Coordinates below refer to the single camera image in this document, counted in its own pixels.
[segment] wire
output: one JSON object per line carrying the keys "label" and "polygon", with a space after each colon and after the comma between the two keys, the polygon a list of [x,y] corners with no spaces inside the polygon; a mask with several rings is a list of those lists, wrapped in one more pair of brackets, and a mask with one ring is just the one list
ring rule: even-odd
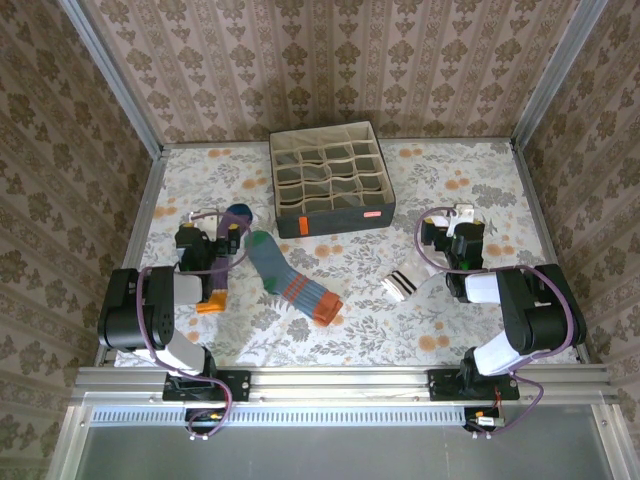
{"label": "wire", "polygon": [[[522,414],[520,416],[518,416],[515,420],[510,422],[508,425],[506,425],[506,426],[504,426],[504,427],[502,427],[500,429],[496,429],[496,430],[494,430],[493,432],[490,433],[491,435],[499,435],[501,433],[508,432],[513,427],[518,425],[522,420],[524,420],[527,417],[527,415],[529,415],[533,411],[533,409],[536,407],[536,405],[538,405],[538,403],[540,403],[540,400],[542,399],[542,396],[544,395],[544,387],[540,383],[535,382],[533,380],[530,380],[528,378],[520,377],[519,375],[516,374],[516,371],[519,368],[522,368],[523,366],[531,363],[533,360],[538,360],[540,358],[551,357],[553,355],[557,355],[558,353],[562,352],[567,347],[569,347],[571,345],[571,342],[573,341],[573,334],[574,334],[574,331],[575,331],[575,326],[574,326],[574,323],[573,323],[573,314],[571,313],[571,307],[569,306],[569,302],[567,301],[565,296],[562,294],[560,289],[546,275],[544,275],[542,272],[540,272],[540,271],[536,270],[535,268],[530,267],[528,265],[514,265],[514,266],[511,266],[511,267],[483,268],[483,269],[480,269],[480,270],[455,270],[455,269],[452,269],[452,268],[443,267],[442,265],[438,265],[437,263],[435,263],[432,260],[430,260],[429,257],[427,257],[427,255],[422,251],[422,248],[420,247],[420,240],[419,240],[420,229],[422,228],[422,222],[426,218],[430,217],[434,213],[442,212],[442,211],[445,211],[445,212],[450,213],[450,214],[456,214],[456,210],[453,207],[435,207],[435,208],[430,208],[429,210],[424,212],[422,215],[420,215],[420,218],[416,222],[415,228],[413,230],[413,243],[414,243],[414,246],[415,246],[416,250],[418,251],[418,254],[420,255],[420,257],[425,262],[427,262],[429,265],[431,265],[432,267],[435,267],[438,270],[442,270],[443,272],[461,274],[461,275],[472,275],[472,274],[476,274],[476,273],[499,272],[499,271],[505,271],[505,270],[526,270],[528,272],[531,272],[533,275],[538,277],[553,292],[553,294],[556,296],[556,298],[560,302],[560,305],[562,306],[562,309],[564,311],[565,318],[567,320],[567,335],[565,336],[564,341],[562,342],[562,344],[559,347],[557,347],[554,350],[551,350],[549,352],[535,353],[535,354],[531,355],[530,357],[522,359],[520,362],[516,363],[515,365],[512,365],[509,368],[509,375],[511,375],[512,378],[514,378],[517,381],[521,381],[521,382],[533,385],[533,386],[537,387],[539,391],[538,391],[538,395],[536,396],[536,398],[533,399],[533,401],[529,404],[529,406],[525,409],[525,411],[522,412]],[[477,430],[483,431],[487,435],[489,434],[489,432],[487,432],[485,429],[483,429],[482,427],[480,427],[478,425],[473,425],[471,422],[467,422],[467,424],[472,425]]]}
{"label": "wire", "polygon": [[[245,222],[243,219],[241,219],[240,217],[237,217],[236,215],[233,215],[231,213],[228,212],[209,212],[206,214],[202,214],[199,215],[197,217],[192,217],[193,219],[197,219],[197,218],[204,218],[204,217],[208,217],[211,215],[217,215],[217,216],[229,216],[231,217],[232,220],[234,220],[235,222],[239,223],[240,225],[242,225],[243,227],[245,227],[246,229],[246,233],[248,235],[251,234],[251,228],[249,227],[249,224],[247,222]],[[240,257],[240,259],[237,262],[231,263],[225,267],[222,268],[217,268],[217,269],[212,269],[212,270],[207,270],[207,271],[202,271],[202,272],[176,272],[176,273],[181,273],[181,274],[185,274],[185,275],[205,275],[207,273],[217,273],[217,272],[224,272],[224,271],[228,271],[231,268],[233,268],[234,266],[238,265],[242,260],[244,260],[247,256],[247,254],[249,253],[249,250],[251,248],[251,237],[249,237],[249,243],[245,248],[245,251],[243,253],[243,255]],[[197,433],[193,430],[192,428],[192,424],[193,424],[193,419],[195,418],[192,417],[192,419],[189,421],[189,423],[187,424],[187,431],[191,434],[192,437],[194,438],[202,438],[203,440],[207,440],[209,437],[215,435],[220,428],[222,427],[222,425],[224,424],[224,422],[227,421],[227,419],[229,418],[229,414],[231,413],[231,405],[233,403],[233,396],[231,394],[231,389],[229,388],[229,386],[222,382],[221,380],[218,380],[217,378],[210,378],[210,377],[204,377],[202,375],[192,375],[190,373],[187,373],[183,370],[177,369],[175,367],[173,367],[172,365],[169,365],[167,363],[164,363],[162,360],[160,360],[158,358],[158,355],[156,354],[155,349],[153,348],[153,344],[151,343],[151,339],[149,338],[149,332],[147,332],[147,327],[144,323],[144,313],[143,313],[143,304],[142,304],[142,286],[144,284],[144,278],[147,276],[147,273],[149,273],[151,271],[152,267],[144,267],[142,270],[140,270],[140,274],[138,275],[138,280],[136,281],[136,317],[138,319],[138,327],[140,328],[140,333],[142,334],[142,340],[144,342],[144,345],[146,347],[146,349],[149,351],[149,356],[151,357],[151,360],[153,361],[153,363],[155,363],[156,365],[158,365],[159,367],[165,368],[169,371],[173,371],[176,372],[178,375],[180,375],[181,377],[184,378],[188,378],[190,380],[195,380],[197,382],[206,382],[206,383],[210,383],[212,385],[217,385],[218,387],[220,387],[222,389],[222,391],[224,392],[224,400],[225,400],[225,411],[224,414],[222,415],[222,418],[220,419],[220,421],[218,422],[218,424],[216,426],[214,426],[213,428],[211,428],[211,430],[209,430],[207,433]]]}

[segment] sock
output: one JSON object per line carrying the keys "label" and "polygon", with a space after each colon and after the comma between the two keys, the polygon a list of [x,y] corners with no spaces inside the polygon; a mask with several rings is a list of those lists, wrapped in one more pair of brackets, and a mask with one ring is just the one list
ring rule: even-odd
{"label": "sock", "polygon": [[[240,219],[244,220],[248,225],[253,220],[253,214],[248,206],[244,203],[236,203],[227,208],[227,212],[231,213]],[[229,237],[229,230],[238,228],[240,229],[240,236],[245,232],[245,227],[234,223],[233,219],[229,217],[220,217],[220,223],[216,231],[217,238],[227,239]],[[211,268],[224,268],[229,265],[229,257],[218,257],[214,260]],[[198,303],[196,305],[196,312],[198,313],[220,313],[224,312],[227,307],[227,293],[229,290],[229,271],[212,273],[210,281],[212,283],[213,290],[211,296],[206,303]]]}
{"label": "sock", "polygon": [[308,317],[329,325],[342,308],[340,297],[291,268],[267,232],[252,232],[251,241],[249,259],[262,277],[265,290],[282,295]]}
{"label": "sock", "polygon": [[[447,266],[447,259],[443,252],[430,251],[429,257],[437,264],[443,267]],[[413,295],[420,288],[420,285],[440,271],[425,262],[416,249],[411,247],[404,263],[384,277],[382,285],[394,300],[401,302]]]}

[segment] floral mat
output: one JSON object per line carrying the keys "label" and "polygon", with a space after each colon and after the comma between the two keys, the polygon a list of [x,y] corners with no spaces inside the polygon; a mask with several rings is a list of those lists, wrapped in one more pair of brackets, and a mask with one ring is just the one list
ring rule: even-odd
{"label": "floral mat", "polygon": [[[485,265],[544,263],[531,210],[506,142],[382,142],[396,194],[389,228],[281,240],[275,223],[268,145],[171,152],[142,265],[173,265],[173,236],[192,210],[243,202],[253,229],[270,232],[289,263],[339,294],[344,306],[323,328],[267,294],[247,260],[229,276],[227,311],[176,307],[176,327],[209,348],[220,366],[457,364],[502,329],[497,305],[460,304],[437,275],[395,303],[380,280],[404,261],[425,209],[472,203],[485,224]],[[550,363],[575,362],[566,351]],[[117,366],[145,365],[118,354]]]}

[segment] floral tablecloth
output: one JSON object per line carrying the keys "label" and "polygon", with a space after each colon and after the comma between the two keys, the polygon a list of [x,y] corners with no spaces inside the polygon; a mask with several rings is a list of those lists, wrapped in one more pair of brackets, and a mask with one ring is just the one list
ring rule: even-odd
{"label": "floral tablecloth", "polygon": [[[444,276],[395,303],[380,280],[412,247],[425,209],[472,203],[486,224],[486,266],[543,263],[529,204],[506,142],[382,142],[396,194],[389,228],[281,240],[275,224],[268,145],[173,150],[168,159],[142,265],[173,265],[173,236],[190,211],[244,202],[253,229],[270,232],[289,263],[339,294],[344,307],[326,328],[267,294],[247,260],[232,270],[227,311],[199,315],[176,307],[176,327],[208,347],[220,366],[457,364],[502,329],[500,307],[460,304]],[[575,362],[573,351],[549,361]],[[118,354],[116,365],[144,363]]]}

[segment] orange label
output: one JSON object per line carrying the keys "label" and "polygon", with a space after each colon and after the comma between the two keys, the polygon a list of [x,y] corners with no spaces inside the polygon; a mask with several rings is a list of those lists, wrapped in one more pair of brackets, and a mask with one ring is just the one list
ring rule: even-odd
{"label": "orange label", "polygon": [[300,235],[309,235],[309,219],[307,217],[298,218],[298,226],[300,227]]}

